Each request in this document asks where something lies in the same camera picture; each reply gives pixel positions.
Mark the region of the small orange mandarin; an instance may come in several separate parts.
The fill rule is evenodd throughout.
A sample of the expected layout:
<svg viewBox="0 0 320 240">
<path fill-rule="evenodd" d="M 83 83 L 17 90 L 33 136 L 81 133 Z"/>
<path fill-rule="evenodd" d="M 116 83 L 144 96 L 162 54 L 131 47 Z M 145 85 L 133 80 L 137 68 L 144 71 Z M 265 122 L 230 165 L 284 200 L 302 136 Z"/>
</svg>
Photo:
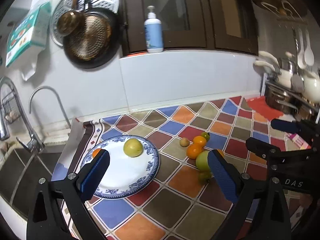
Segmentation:
<svg viewBox="0 0 320 240">
<path fill-rule="evenodd" d="M 95 149 L 95 150 L 92 152 L 92 157 L 95 158 L 95 157 L 99 154 L 100 150 L 101 150 L 100 148 Z"/>
</svg>

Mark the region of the colourful checkered table mat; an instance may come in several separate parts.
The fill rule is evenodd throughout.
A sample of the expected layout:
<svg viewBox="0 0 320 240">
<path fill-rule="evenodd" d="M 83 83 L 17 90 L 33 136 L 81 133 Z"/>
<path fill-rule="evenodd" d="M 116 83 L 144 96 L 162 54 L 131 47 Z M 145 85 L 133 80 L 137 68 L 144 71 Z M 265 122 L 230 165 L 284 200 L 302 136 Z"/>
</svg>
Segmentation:
<svg viewBox="0 0 320 240">
<path fill-rule="evenodd" d="M 223 150 L 225 159 L 254 179 L 266 177 L 266 162 L 245 149 L 254 137 L 282 150 L 307 148 L 299 136 L 276 131 L 250 109 L 242 96 L 116 115 L 91 121 L 80 131 L 74 153 L 59 158 L 53 179 L 76 170 L 100 142 L 117 135 L 145 137 L 158 149 L 160 167 L 154 180 L 130 197 L 86 203 L 107 239 L 210 239 L 232 207 L 216 181 L 199 181 L 195 161 L 186 156 L 181 138 L 210 134 L 206 149 Z"/>
</svg>

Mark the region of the round orange fruit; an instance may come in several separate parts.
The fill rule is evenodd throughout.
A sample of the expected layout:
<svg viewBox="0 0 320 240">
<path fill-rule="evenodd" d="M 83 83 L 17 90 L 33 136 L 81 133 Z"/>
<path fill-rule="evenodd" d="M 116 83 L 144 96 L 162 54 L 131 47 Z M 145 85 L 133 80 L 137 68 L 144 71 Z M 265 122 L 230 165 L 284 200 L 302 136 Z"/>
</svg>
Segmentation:
<svg viewBox="0 0 320 240">
<path fill-rule="evenodd" d="M 194 137 L 193 143 L 199 145 L 200 147 L 204 147 L 207 143 L 207 139 L 201 135 L 198 135 Z"/>
</svg>

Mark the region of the stainless steel sink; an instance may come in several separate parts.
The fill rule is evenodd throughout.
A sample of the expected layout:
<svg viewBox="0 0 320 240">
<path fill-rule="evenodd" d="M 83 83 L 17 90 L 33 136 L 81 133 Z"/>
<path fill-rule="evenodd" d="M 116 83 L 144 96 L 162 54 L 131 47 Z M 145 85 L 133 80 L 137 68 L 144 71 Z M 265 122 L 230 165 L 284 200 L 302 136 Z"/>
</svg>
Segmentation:
<svg viewBox="0 0 320 240">
<path fill-rule="evenodd" d="M 51 180 L 64 145 L 47 145 L 40 154 L 22 147 L 11 147 L 1 163 L 1 197 L 23 219 L 40 178 Z"/>
</svg>

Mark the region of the teal white paper box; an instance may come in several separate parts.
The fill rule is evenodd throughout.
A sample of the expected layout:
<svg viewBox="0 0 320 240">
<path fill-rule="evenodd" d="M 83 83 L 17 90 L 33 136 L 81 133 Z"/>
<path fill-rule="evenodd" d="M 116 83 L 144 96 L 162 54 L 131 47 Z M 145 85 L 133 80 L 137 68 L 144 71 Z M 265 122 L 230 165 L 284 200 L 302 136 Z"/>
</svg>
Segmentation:
<svg viewBox="0 0 320 240">
<path fill-rule="evenodd" d="M 41 4 L 13 29 L 7 41 L 7 68 L 36 64 L 39 53 L 46 48 L 51 8 L 50 2 Z"/>
</svg>

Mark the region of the dark brown wooden window frame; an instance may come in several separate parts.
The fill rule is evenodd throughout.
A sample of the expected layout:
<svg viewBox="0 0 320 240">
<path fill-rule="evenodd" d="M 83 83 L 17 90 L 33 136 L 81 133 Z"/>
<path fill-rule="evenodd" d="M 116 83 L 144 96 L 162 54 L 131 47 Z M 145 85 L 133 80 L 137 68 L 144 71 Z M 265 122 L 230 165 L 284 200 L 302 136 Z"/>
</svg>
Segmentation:
<svg viewBox="0 0 320 240">
<path fill-rule="evenodd" d="M 258 53 L 257 20 L 251 0 L 120 0 L 125 56 L 146 51 L 148 6 L 162 23 L 164 49 Z"/>
</svg>

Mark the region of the small beige fruit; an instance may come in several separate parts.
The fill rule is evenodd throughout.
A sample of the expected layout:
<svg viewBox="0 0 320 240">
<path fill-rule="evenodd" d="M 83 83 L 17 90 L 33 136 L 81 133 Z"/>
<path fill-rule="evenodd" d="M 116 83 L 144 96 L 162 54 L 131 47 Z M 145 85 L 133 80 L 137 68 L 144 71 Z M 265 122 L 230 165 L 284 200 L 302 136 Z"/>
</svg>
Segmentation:
<svg viewBox="0 0 320 240">
<path fill-rule="evenodd" d="M 188 138 L 181 138 L 180 139 L 180 146 L 181 147 L 188 147 L 190 145 L 190 141 Z"/>
</svg>

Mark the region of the small orange tangerine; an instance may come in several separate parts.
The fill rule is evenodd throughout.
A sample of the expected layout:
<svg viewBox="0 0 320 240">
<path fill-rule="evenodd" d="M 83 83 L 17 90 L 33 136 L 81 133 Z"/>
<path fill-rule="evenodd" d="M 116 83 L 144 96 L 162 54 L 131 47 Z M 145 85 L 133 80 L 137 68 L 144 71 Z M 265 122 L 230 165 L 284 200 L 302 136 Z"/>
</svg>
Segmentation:
<svg viewBox="0 0 320 240">
<path fill-rule="evenodd" d="M 220 153 L 220 155 L 221 155 L 222 157 L 225 157 L 225 154 L 224 154 L 224 152 L 223 152 L 221 149 L 217 149 L 217 151 Z"/>
</svg>

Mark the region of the white blue pump bottle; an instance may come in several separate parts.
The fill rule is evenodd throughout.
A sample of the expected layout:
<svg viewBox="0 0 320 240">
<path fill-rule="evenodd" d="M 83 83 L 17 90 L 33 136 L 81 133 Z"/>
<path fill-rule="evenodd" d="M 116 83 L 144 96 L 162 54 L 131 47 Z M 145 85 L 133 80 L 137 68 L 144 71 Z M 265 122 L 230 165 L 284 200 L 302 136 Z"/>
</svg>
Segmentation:
<svg viewBox="0 0 320 240">
<path fill-rule="evenodd" d="M 157 18 L 153 5 L 149 5 L 147 9 L 149 12 L 144 22 L 146 48 L 148 53 L 160 53 L 164 49 L 162 23 Z"/>
</svg>

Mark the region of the small green-yellow tomato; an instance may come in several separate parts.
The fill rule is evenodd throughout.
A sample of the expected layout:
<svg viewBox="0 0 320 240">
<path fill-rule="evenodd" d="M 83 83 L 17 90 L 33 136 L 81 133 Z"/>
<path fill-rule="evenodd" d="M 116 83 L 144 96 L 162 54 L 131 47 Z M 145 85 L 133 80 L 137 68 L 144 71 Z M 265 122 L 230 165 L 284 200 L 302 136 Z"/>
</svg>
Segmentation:
<svg viewBox="0 0 320 240">
<path fill-rule="evenodd" d="M 211 172 L 200 172 L 199 173 L 199 181 L 201 184 L 207 184 L 212 179 L 212 173 Z"/>
</svg>

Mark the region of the perforated brass strainer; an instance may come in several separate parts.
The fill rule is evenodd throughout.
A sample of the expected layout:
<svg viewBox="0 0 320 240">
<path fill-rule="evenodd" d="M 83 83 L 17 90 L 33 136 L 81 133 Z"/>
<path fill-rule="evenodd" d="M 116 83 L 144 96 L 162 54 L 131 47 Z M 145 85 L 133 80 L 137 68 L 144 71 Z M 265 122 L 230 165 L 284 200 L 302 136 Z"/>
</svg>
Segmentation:
<svg viewBox="0 0 320 240">
<path fill-rule="evenodd" d="M 76 60 L 92 60 L 105 49 L 111 38 L 111 26 L 99 15 L 86 15 L 84 26 L 64 38 L 65 53 Z"/>
</svg>

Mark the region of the curved chrome faucet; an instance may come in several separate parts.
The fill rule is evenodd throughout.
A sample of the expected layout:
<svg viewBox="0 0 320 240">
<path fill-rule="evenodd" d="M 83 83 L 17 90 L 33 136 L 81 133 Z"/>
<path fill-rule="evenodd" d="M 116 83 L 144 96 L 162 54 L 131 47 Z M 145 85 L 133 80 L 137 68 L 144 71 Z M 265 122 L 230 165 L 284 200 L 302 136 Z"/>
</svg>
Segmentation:
<svg viewBox="0 0 320 240">
<path fill-rule="evenodd" d="M 58 126 L 71 129 L 71 121 L 58 92 L 53 87 L 36 88 L 29 98 L 28 112 L 41 128 L 57 123 Z"/>
</svg>

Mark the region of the black frying pan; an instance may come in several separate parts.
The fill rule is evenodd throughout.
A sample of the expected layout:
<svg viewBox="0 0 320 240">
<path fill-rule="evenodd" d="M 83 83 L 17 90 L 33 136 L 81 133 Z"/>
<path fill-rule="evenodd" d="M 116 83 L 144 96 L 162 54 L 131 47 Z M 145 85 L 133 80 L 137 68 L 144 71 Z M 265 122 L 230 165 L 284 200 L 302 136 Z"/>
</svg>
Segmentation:
<svg viewBox="0 0 320 240">
<path fill-rule="evenodd" d="M 108 63 L 119 48 L 121 21 L 118 14 L 101 7 L 86 10 L 84 16 L 82 28 L 63 38 L 63 49 L 77 68 L 98 68 Z"/>
</svg>

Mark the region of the large green pomelo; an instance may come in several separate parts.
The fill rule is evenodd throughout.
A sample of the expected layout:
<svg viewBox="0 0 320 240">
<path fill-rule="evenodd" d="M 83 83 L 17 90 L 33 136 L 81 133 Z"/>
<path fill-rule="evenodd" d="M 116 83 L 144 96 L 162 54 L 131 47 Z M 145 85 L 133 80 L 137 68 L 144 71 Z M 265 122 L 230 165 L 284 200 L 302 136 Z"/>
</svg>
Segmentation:
<svg viewBox="0 0 320 240">
<path fill-rule="evenodd" d="M 201 152 L 196 158 L 196 167 L 202 172 L 210 172 L 210 166 L 208 165 L 209 151 Z"/>
</svg>

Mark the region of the small brass ladle pot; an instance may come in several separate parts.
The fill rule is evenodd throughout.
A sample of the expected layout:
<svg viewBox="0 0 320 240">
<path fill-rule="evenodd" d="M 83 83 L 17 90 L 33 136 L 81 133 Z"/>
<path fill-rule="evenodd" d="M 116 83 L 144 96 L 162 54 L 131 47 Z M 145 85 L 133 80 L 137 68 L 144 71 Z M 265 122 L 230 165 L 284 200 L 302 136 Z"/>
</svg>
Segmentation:
<svg viewBox="0 0 320 240">
<path fill-rule="evenodd" d="M 63 37 L 77 33 L 85 23 L 85 13 L 78 10 L 78 0 L 72 0 L 71 9 L 58 19 L 57 31 Z"/>
</svg>

